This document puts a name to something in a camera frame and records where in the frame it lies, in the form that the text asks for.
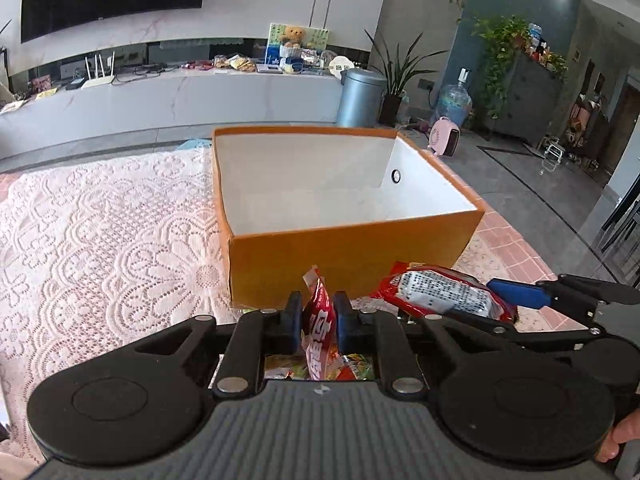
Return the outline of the person's right hand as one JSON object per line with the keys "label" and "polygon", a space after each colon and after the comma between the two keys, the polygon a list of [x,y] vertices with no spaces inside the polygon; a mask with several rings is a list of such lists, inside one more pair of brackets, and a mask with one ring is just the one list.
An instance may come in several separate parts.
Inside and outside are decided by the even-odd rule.
{"label": "person's right hand", "polygon": [[640,410],[635,410],[619,422],[606,436],[596,460],[606,463],[615,458],[620,447],[630,441],[640,438]]}

